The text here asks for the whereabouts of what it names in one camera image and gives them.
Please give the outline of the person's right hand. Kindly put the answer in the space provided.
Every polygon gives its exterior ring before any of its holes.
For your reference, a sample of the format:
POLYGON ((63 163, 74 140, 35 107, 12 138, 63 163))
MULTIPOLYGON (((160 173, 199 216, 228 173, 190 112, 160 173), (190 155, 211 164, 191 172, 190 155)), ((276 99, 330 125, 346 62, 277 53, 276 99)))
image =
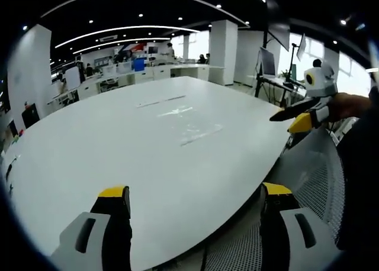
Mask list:
POLYGON ((327 104, 329 109, 328 121, 335 122, 347 118, 361 118, 371 108, 372 101, 369 98, 337 93, 327 104))

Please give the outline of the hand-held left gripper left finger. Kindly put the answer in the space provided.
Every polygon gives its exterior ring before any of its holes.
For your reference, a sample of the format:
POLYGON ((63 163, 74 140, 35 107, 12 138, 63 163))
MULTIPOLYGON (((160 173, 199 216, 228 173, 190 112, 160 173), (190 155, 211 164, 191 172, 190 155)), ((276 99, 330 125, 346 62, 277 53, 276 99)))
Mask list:
POLYGON ((103 190, 91 210, 61 232, 50 256, 58 270, 131 270, 129 193, 128 186, 103 190))

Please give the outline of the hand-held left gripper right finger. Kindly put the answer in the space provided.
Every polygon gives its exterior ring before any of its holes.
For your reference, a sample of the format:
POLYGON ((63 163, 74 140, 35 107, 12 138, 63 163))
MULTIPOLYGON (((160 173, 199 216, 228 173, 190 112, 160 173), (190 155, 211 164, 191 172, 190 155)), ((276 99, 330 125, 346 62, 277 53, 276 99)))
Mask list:
POLYGON ((264 182, 260 235, 262 270, 327 270, 340 256, 325 224, 291 191, 264 182))

